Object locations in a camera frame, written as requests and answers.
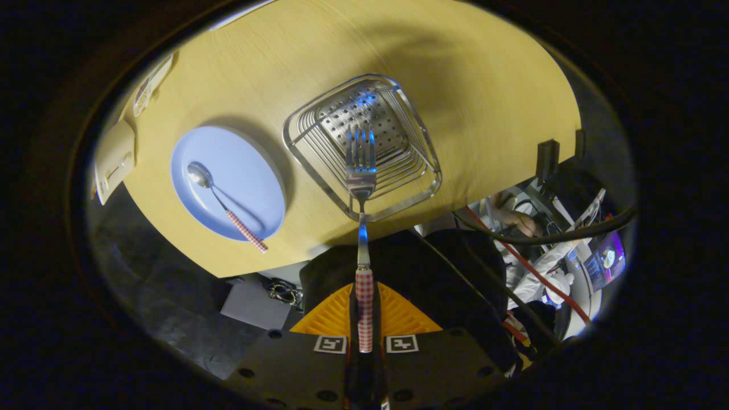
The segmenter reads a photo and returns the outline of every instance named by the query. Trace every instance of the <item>fork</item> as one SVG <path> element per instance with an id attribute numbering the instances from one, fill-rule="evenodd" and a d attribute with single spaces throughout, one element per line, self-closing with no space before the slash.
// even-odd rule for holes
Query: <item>fork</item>
<path id="1" fill-rule="evenodd" d="M 355 296 L 359 308 L 359 321 L 357 333 L 359 336 L 359 351 L 372 352 L 372 316 L 375 285 L 372 269 L 370 268 L 370 249 L 367 245 L 367 225 L 365 221 L 365 201 L 375 191 L 377 185 L 377 158 L 375 156 L 374 131 L 366 129 L 348 130 L 350 149 L 346 150 L 347 178 L 346 187 L 350 195 L 359 202 L 359 238 L 357 240 L 357 270 L 355 273 Z"/>

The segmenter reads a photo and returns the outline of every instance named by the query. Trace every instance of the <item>wooden table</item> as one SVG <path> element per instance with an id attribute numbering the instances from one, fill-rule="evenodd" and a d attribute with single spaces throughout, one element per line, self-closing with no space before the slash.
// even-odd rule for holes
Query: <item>wooden table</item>
<path id="1" fill-rule="evenodd" d="M 191 39 L 149 107 L 137 118 L 125 113 L 137 132 L 127 189 L 167 240 L 218 277 L 354 244 L 356 223 L 293 160 L 281 126 L 313 97 L 368 72 L 400 83 L 443 170 L 433 198 L 371 224 L 371 239 L 533 176 L 540 142 L 558 141 L 560 161 L 574 152 L 581 125 L 569 83 L 542 46 L 500 18 L 450 0 L 278 0 Z M 282 173 L 286 219 L 265 255 L 211 232 L 178 200 L 172 149 L 200 125 L 247 133 Z"/>

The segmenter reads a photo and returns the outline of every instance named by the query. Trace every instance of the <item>wire basket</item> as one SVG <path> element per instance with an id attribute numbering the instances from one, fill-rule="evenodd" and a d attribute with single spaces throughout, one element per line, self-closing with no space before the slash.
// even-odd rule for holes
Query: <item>wire basket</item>
<path id="1" fill-rule="evenodd" d="M 286 148 L 352 220 L 359 220 L 359 210 L 346 189 L 350 127 L 370 127 L 375 134 L 377 187 L 367 200 L 367 210 L 374 210 L 367 221 L 386 218 L 438 191 L 442 174 L 428 131 L 397 82 L 381 74 L 353 78 L 299 108 L 282 131 Z"/>

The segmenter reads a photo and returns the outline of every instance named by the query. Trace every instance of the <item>blue plate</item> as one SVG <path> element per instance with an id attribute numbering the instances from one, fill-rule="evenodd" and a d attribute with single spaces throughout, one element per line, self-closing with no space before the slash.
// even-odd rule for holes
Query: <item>blue plate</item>
<path id="1" fill-rule="evenodd" d="M 215 193 L 256 236 L 264 240 L 278 232 L 286 213 L 281 175 L 253 139 L 230 128 L 195 128 L 177 142 L 170 170 L 179 200 L 199 223 L 247 242 L 210 189 L 187 177 L 187 165 L 193 161 L 210 171 Z"/>

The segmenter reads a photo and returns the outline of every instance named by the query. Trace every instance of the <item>monitor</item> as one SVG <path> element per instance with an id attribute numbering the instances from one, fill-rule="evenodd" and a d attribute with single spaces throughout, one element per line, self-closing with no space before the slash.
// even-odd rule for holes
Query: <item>monitor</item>
<path id="1" fill-rule="evenodd" d="M 584 262 L 593 292 L 605 287 L 625 270 L 625 250 L 617 232 L 609 233 Z"/>

